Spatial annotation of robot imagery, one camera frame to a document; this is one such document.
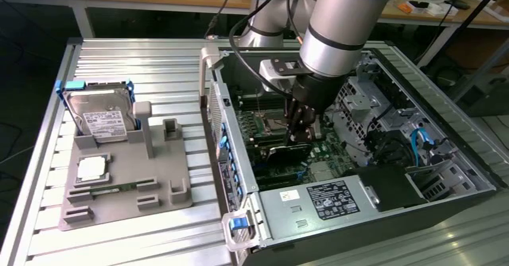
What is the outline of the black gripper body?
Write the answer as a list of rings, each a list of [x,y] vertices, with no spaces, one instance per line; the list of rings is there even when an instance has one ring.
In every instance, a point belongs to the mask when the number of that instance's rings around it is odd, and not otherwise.
[[[291,89],[293,98],[317,113],[323,113],[335,100],[343,79],[345,76],[327,77],[315,73],[297,76]]]

